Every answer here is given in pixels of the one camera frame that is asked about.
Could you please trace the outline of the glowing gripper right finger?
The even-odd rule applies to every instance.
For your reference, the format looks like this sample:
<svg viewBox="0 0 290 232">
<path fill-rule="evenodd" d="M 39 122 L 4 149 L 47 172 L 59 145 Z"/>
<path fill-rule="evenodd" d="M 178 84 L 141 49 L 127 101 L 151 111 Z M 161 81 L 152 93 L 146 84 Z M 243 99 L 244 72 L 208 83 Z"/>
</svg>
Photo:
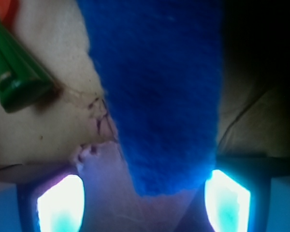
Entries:
<svg viewBox="0 0 290 232">
<path fill-rule="evenodd" d="M 218 158 L 204 187 L 210 225 L 216 232 L 266 231 L 269 195 L 269 158 Z"/>
</svg>

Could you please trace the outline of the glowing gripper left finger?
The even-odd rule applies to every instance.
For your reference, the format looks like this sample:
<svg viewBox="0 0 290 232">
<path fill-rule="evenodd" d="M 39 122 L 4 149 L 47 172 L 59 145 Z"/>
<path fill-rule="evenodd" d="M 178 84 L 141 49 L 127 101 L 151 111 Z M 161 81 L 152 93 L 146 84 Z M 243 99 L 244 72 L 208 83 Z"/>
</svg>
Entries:
<svg viewBox="0 0 290 232">
<path fill-rule="evenodd" d="M 24 232 L 78 232 L 85 213 L 85 186 L 75 170 L 60 170 L 17 186 Z"/>
</svg>

